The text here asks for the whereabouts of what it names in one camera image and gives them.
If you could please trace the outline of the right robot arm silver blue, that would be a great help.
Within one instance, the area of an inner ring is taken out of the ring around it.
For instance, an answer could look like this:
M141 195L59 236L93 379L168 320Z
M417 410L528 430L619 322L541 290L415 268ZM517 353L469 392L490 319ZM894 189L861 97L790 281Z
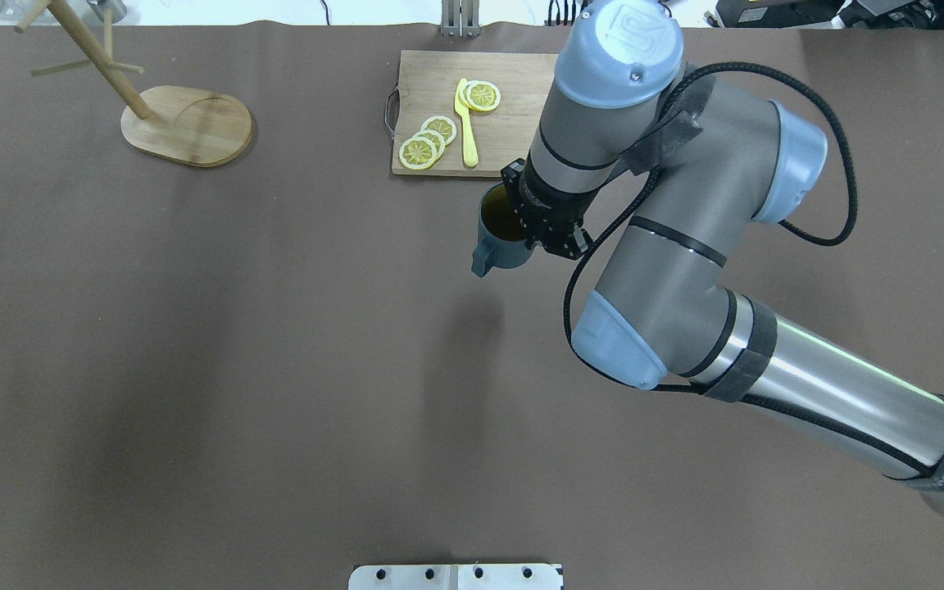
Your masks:
M765 65L686 62L659 2L592 1L502 178L527 245L577 261L563 332L589 369L767 412L944 516L944 396L719 282L749 224L821 247L853 232L853 157L819 93Z

